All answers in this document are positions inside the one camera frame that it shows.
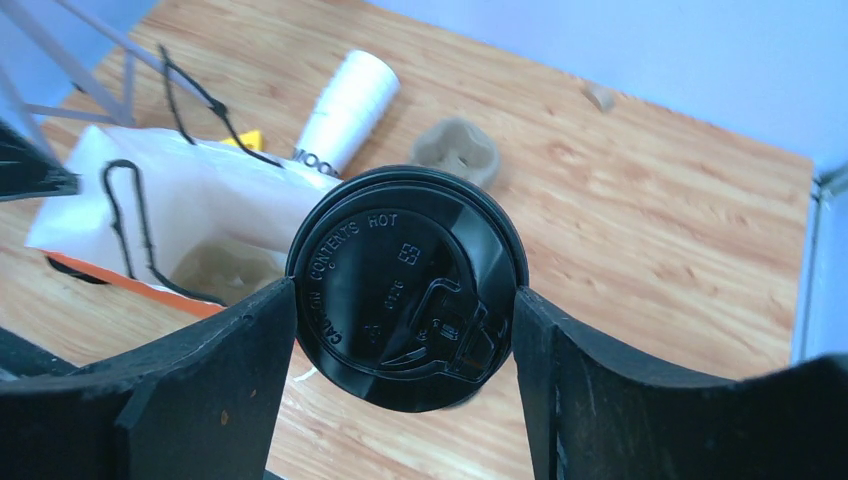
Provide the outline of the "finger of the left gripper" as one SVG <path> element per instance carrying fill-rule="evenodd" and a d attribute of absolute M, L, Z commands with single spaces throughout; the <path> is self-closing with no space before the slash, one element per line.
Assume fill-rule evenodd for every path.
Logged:
<path fill-rule="evenodd" d="M 1 201 L 79 193 L 78 176 L 1 121 Z"/>

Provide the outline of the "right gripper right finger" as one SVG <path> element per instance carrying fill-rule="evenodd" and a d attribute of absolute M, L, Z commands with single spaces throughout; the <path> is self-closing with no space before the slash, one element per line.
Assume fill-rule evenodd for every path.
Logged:
<path fill-rule="evenodd" d="M 745 380 L 640 351 L 529 288 L 513 348 L 538 479 L 843 479 L 847 358 Z"/>

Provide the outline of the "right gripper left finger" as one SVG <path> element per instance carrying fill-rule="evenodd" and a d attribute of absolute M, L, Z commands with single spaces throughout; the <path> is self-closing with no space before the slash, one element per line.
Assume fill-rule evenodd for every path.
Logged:
<path fill-rule="evenodd" d="M 283 278 L 83 366 L 1 333 L 5 479 L 267 479 L 297 324 Z"/>

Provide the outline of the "single pulp cup carrier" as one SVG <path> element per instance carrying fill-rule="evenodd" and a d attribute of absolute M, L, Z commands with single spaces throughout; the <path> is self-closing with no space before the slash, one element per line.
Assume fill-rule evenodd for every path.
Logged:
<path fill-rule="evenodd" d="M 199 243 L 169 279 L 195 293 L 233 305 L 284 275 L 287 255 L 231 239 Z"/>

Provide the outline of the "orange paper bag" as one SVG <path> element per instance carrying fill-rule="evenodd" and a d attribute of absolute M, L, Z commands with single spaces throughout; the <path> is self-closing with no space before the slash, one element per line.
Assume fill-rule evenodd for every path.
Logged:
<path fill-rule="evenodd" d="M 337 184 L 301 163 L 182 129 L 89 125 L 66 164 L 79 193 L 42 204 L 27 246 L 199 315 L 230 305 L 169 279 L 188 251 L 231 239 L 287 255 L 306 215 Z"/>

